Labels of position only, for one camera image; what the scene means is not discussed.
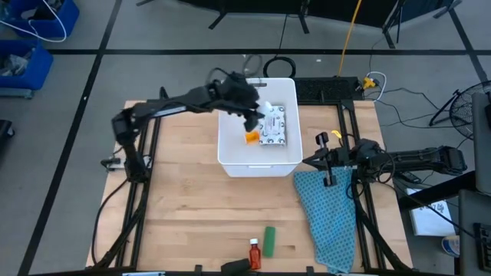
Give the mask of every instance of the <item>black floor line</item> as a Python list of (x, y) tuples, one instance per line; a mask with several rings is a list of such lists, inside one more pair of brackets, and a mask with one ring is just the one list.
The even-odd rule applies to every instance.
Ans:
[(111, 12), (109, 22), (107, 23), (104, 36), (102, 37), (101, 44), (99, 46), (99, 53), (97, 54), (94, 64), (92, 65), (91, 72), (89, 73), (87, 83), (85, 84), (84, 92), (81, 95), (80, 101), (78, 103), (77, 111), (75, 112), (74, 120), (71, 124), (70, 131), (68, 132), (67, 139), (65, 141), (63, 150), (61, 151), (60, 159), (54, 171), (53, 179), (49, 186), (48, 194), (44, 200), (44, 204), (39, 214), (38, 221), (29, 241), (28, 248), (22, 259), (21, 267), (18, 270), (18, 275), (28, 275), (31, 270), (32, 263), (36, 256), (36, 251), (38, 250), (39, 243), (41, 242), (42, 235), (44, 233), (44, 228), (48, 222), (49, 214), (51, 208), (54, 204), (54, 199), (58, 193), (58, 188), (60, 187), (61, 178), (63, 177), (64, 170), (67, 166), (68, 159), (70, 158), (71, 149), (73, 148), (75, 137), (77, 136), (78, 129), (80, 127), (82, 117), (84, 115), (85, 107), (91, 95), (92, 87), (99, 71), (101, 65), (102, 57), (104, 56), (104, 49), (109, 42), (110, 33), (113, 31), (114, 22), (116, 21), (117, 14), (121, 7), (122, 0), (116, 0), (114, 3), (113, 11)]
[(473, 63), (474, 69), (476, 70), (477, 76), (481, 82), (487, 81), (488, 77), (483, 69), (483, 66), (479, 62), (479, 58), (474, 51), (472, 44), (470, 43), (469, 37), (467, 37), (466, 31), (463, 29), (462, 22), (460, 22), (457, 13), (452, 9), (449, 11), (450, 17), (452, 18), (453, 24), (459, 33), (460, 39), (462, 39), (463, 45), (469, 52), (470, 60)]
[[(94, 49), (52, 49), (52, 54), (98, 54)], [(342, 49), (105, 49), (104, 55), (211, 55), (211, 54), (326, 54), (340, 55)], [(457, 56), (466, 55), (468, 50), (374, 50), (351, 49), (346, 50), (347, 55), (391, 55), (391, 56)], [(491, 55), (491, 50), (474, 51), (476, 55)]]

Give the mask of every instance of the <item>teal cloth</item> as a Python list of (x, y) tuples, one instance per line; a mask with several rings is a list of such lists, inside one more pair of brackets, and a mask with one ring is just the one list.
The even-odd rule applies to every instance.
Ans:
[(325, 187), (325, 172), (295, 173), (295, 188), (315, 244), (315, 260), (329, 273), (349, 273), (354, 259), (354, 202), (346, 196), (351, 168), (332, 170), (337, 185)]

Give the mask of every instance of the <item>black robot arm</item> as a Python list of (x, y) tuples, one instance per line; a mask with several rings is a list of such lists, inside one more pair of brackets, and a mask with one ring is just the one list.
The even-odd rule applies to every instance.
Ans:
[(255, 128), (258, 119), (264, 117), (256, 110), (259, 107), (258, 99), (257, 90), (247, 83), (245, 77), (233, 72), (223, 82), (214, 80), (205, 86), (193, 88), (182, 96), (136, 103), (133, 107), (122, 110), (111, 123), (116, 141), (126, 154), (124, 168), (128, 180), (144, 182), (148, 179), (143, 156), (134, 145), (141, 128), (148, 120), (185, 111), (204, 113), (222, 110), (244, 116), (244, 127), (249, 132)]
[(358, 178), (369, 183), (388, 172), (433, 170), (458, 176), (467, 169), (462, 152), (450, 146), (388, 153), (377, 142), (367, 139), (360, 139), (353, 149), (339, 147), (333, 150), (327, 148), (327, 133), (318, 134), (315, 140), (320, 148), (303, 162), (327, 172), (326, 186), (336, 183), (331, 174), (331, 168), (336, 166), (356, 166)]

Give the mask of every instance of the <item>orange bottle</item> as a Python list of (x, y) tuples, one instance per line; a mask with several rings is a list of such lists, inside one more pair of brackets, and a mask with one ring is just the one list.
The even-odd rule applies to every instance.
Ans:
[(258, 248), (258, 239), (251, 238), (251, 250), (249, 251), (251, 269), (261, 269), (261, 250)]

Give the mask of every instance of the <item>wooden tabletop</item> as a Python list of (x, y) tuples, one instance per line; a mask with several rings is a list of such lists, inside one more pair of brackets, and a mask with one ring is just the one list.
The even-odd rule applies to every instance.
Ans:
[[(361, 137), (383, 145), (374, 104), (358, 101), (354, 105)], [(299, 114), (304, 157), (318, 148), (315, 135), (322, 131), (329, 133), (329, 148), (340, 146), (331, 134), (331, 130), (339, 130), (336, 107), (300, 106)], [(347, 112), (345, 118), (349, 132)], [(138, 269), (193, 271), (195, 265), (202, 265), (204, 271), (219, 271), (226, 262), (249, 256), (250, 238), (259, 238), (261, 248), (265, 227), (274, 226), (275, 255), (262, 258), (262, 271), (305, 271), (306, 266), (313, 266), (317, 272), (326, 272), (324, 265), (315, 262), (308, 222), (292, 174), (283, 178), (230, 178), (218, 164), (217, 139), (217, 112), (181, 113), (162, 119)], [(312, 168), (301, 164), (296, 170)], [(125, 177), (124, 171), (109, 173), (104, 198)], [(102, 211), (97, 259), (120, 234), (129, 187), (124, 186)], [(371, 184), (371, 189), (382, 236), (402, 262), (412, 266), (394, 190), (377, 183)], [(359, 272), (363, 268), (355, 236), (352, 271)], [(368, 232), (366, 236), (371, 266), (376, 268), (373, 239)], [(129, 264), (132, 243), (133, 236), (129, 238), (125, 264)], [(92, 265), (90, 257), (87, 265)]]

